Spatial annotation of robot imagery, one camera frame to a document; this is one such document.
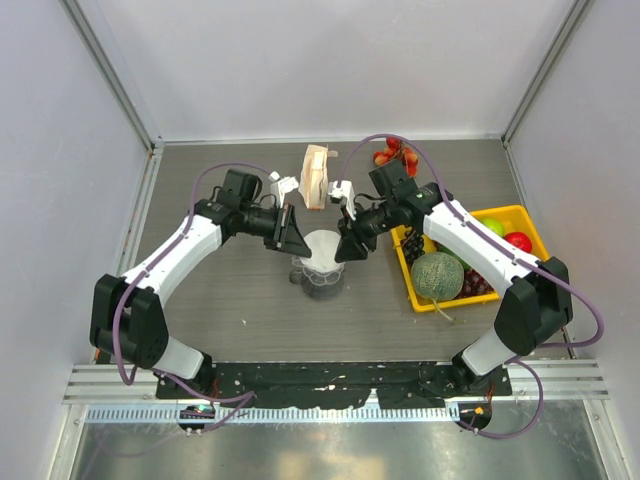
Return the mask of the clear plastic coffee dripper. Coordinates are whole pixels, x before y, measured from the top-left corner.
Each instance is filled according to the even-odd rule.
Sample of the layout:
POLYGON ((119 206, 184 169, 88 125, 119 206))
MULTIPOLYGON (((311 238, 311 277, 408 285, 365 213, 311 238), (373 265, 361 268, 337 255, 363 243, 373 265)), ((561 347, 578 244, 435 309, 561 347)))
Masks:
POLYGON ((326 287, 336 284, 343 276, 344 264, 331 261, 323 266, 316 264, 311 258, 295 256, 292 259, 292 270, 289 273, 291 283, 301 285, 303 281, 310 282, 316 287, 326 287))

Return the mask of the grey glass coffee server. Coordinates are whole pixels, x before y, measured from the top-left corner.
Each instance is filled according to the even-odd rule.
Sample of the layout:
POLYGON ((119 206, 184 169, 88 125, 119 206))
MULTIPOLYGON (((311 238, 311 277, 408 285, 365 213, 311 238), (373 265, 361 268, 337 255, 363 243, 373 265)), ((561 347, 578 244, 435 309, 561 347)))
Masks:
POLYGON ((335 298, 344 287, 341 271, 319 273, 306 268, 294 268, 289 273, 289 281, 299 285, 307 297, 317 301, 335 298))

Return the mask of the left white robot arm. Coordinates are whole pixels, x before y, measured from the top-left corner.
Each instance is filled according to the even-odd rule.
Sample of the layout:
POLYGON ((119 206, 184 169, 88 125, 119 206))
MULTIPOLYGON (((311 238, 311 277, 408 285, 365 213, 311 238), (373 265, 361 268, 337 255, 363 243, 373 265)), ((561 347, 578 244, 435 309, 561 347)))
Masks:
POLYGON ((231 237, 259 237, 269 250, 310 257, 295 208, 285 200, 298 181, 277 172, 268 179, 274 203, 264 207, 258 199, 262 180, 241 164, 229 165, 223 183, 210 197, 192 199, 178 229, 147 259, 120 276, 106 274, 97 281, 89 340, 115 359, 125 384, 132 384, 135 370, 145 369, 166 376, 191 397, 211 392, 216 378, 211 356, 169 334, 164 307, 192 270, 231 237))

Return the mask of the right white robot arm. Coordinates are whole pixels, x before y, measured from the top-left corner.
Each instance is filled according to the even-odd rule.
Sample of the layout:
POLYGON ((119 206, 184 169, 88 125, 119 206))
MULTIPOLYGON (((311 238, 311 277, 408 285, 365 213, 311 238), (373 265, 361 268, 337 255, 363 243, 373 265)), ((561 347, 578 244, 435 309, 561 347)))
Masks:
POLYGON ((418 186, 396 163, 369 176, 382 200, 368 209, 356 203, 350 182, 334 181, 328 187, 330 200, 343 214, 336 262, 364 260, 376 249, 379 235, 411 227, 474 267, 501 299, 493 326, 453 357, 437 395, 478 392, 497 367, 528 355, 572 320, 568 269, 562 261, 542 261, 509 244, 438 184, 418 186))

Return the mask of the white paper coffee filter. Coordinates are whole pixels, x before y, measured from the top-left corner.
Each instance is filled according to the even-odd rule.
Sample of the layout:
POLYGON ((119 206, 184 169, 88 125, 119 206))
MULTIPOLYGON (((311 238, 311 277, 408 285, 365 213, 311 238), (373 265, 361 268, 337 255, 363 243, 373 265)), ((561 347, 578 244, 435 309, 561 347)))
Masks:
POLYGON ((334 255, 340 240, 340 235, 335 231, 330 230, 314 230, 308 233, 304 240, 312 251, 310 257, 316 264, 323 266, 334 261, 334 255))

